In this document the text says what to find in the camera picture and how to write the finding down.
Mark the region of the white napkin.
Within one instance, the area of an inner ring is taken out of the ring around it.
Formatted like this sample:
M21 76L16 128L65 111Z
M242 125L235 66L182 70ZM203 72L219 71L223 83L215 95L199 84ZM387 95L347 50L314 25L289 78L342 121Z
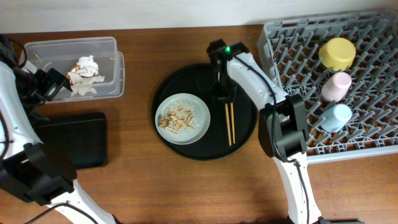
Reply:
M87 93L96 95L97 91L92 87L92 84L104 82L104 76L99 75L99 66L94 61L94 56L80 57L76 65L80 66L77 71L80 78L76 84L71 85L73 90L71 97L76 94L85 96Z

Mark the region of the wooden chopstick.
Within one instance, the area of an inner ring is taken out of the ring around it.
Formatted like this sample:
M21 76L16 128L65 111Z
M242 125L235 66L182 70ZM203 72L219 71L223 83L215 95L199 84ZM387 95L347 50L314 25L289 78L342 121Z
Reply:
M230 129L230 120L229 120L229 109L228 109L228 104L224 104L224 109L225 109L225 115L226 115L226 126L227 126L227 133L228 133L228 143L229 146L232 145L232 139L231 139L231 129Z
M233 102L230 103L230 112L231 112L232 140L233 140L233 144L235 144L236 143L236 137L235 137L235 126L234 126L234 105L233 105Z

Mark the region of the grey plate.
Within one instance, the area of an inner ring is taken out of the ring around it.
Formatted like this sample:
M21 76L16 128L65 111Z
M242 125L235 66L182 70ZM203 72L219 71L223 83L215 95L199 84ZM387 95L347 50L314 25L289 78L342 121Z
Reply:
M182 129L178 134L174 134L164 128L159 127L158 120L160 116L164 114L165 109L178 101L183 101L194 106L197 120L193 131ZM187 145L197 142L205 135L210 126L211 116L206 103L199 97L188 93L178 93L167 97L161 102L160 105L155 107L153 121L155 130L158 131L160 136L163 137L167 142L179 145Z

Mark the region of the food scraps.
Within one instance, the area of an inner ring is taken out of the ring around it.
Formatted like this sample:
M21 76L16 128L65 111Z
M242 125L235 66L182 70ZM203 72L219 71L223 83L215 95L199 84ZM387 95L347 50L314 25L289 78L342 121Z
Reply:
M196 123L196 114L194 106L178 101L167 107L158 120L158 125L174 134L178 134L180 130L194 130Z

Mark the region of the pink cup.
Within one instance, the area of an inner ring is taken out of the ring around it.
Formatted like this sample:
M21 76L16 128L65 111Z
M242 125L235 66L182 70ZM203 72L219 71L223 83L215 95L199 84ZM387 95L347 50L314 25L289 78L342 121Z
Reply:
M322 96L328 101L340 101L347 94L351 83L352 79L347 73L335 73L322 86Z

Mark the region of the light blue cup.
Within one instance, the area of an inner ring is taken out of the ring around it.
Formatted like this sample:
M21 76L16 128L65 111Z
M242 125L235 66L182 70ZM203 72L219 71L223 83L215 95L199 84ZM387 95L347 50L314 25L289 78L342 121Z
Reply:
M320 126L327 132L337 133L351 119L352 114L352 110L348 106L337 104L321 114L320 117L325 120Z

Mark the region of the yellow bowl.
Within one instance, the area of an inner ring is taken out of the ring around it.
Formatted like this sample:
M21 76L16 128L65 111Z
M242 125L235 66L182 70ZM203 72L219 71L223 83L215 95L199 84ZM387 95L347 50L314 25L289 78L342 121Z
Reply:
M322 64L330 70L347 70L353 64L356 48L348 39L336 37L322 45L318 56L322 59Z

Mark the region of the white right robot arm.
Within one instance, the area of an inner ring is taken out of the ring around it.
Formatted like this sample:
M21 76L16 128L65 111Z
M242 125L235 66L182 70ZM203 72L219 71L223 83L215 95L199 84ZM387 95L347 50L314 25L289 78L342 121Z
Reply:
M215 95L226 105L228 127L232 127L231 109L238 87L258 110L258 140L279 170L288 201L289 223L324 223L308 176L309 128L303 98L277 86L242 42L227 45L222 39L215 40L206 52L218 74Z

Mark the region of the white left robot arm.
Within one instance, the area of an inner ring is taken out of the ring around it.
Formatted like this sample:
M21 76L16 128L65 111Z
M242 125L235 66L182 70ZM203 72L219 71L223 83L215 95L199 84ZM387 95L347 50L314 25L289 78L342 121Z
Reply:
M31 223L54 210L72 223L118 223L83 190L68 156L46 147L31 125L36 107L70 89L69 79L53 68L25 70L14 44L1 35L1 188L26 203L47 206Z

